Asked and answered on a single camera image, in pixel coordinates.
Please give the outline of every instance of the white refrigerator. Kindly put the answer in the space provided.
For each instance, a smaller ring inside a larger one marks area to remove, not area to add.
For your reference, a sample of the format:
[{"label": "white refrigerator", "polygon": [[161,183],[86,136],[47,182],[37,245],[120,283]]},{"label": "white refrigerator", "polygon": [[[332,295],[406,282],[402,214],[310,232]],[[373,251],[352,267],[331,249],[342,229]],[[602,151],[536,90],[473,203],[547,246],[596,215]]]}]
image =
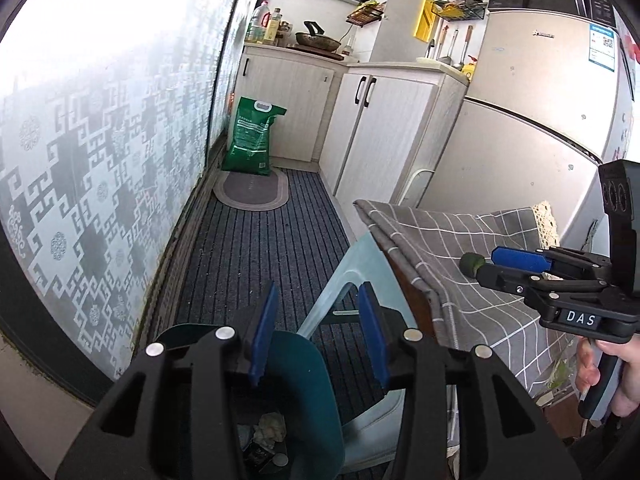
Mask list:
[{"label": "white refrigerator", "polygon": [[625,155],[632,75],[617,32],[554,12],[488,19],[476,73],[422,209],[480,213],[548,201],[561,244],[604,216],[598,165]]}]

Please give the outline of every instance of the human hand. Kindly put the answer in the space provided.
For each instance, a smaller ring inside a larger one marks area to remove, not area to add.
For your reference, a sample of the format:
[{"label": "human hand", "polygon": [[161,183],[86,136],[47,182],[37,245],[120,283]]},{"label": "human hand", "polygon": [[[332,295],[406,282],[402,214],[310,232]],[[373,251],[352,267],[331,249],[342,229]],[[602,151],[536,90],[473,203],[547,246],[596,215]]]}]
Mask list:
[{"label": "human hand", "polygon": [[[606,341],[596,341],[596,345],[605,354],[618,356],[625,362],[622,379],[610,406],[614,415],[630,415],[640,405],[640,335],[636,334],[631,341],[623,345]],[[577,357],[578,375],[575,378],[575,386],[584,393],[600,380],[600,371],[593,363],[593,348],[585,337],[580,338]]]}]

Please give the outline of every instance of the striped carpet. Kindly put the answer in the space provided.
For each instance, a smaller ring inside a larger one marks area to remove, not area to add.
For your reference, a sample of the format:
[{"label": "striped carpet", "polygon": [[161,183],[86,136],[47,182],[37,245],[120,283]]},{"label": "striped carpet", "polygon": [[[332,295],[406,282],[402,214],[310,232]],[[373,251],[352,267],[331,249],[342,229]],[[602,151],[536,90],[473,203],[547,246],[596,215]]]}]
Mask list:
[{"label": "striped carpet", "polygon": [[[295,332],[349,247],[318,174],[283,170],[289,201],[273,211],[229,208],[212,195],[191,256],[176,323],[225,324],[273,280],[282,308],[276,329]],[[351,310],[353,294],[338,309]],[[312,341],[329,370],[343,423],[382,397],[357,324],[321,326]],[[380,480],[386,466],[342,476]]]}]

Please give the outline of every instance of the wire basket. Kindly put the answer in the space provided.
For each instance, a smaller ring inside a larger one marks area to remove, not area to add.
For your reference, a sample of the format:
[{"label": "wire basket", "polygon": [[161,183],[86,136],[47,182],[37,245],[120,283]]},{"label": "wire basket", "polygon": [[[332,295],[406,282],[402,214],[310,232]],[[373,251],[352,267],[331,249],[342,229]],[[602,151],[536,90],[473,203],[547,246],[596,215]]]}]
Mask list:
[{"label": "wire basket", "polygon": [[447,22],[484,20],[486,3],[476,0],[437,0],[431,10]]},{"label": "wire basket", "polygon": [[367,5],[354,10],[347,16],[347,23],[364,27],[367,23],[378,22],[384,15],[384,4]]}]

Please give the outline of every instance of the wooden cutting board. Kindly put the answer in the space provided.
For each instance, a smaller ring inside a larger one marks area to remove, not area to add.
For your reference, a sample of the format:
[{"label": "wooden cutting board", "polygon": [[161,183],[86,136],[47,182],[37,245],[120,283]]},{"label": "wooden cutting board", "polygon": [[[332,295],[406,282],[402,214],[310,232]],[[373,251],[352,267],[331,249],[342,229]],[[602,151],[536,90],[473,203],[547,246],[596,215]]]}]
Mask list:
[{"label": "wooden cutting board", "polygon": [[336,61],[344,60],[344,57],[340,54],[336,54],[335,52],[327,52],[326,50],[322,50],[321,48],[315,48],[313,46],[306,45],[294,45],[288,46],[291,50],[299,50],[300,52],[308,52],[309,54],[316,54],[316,56],[328,57],[329,59],[335,59]]}]

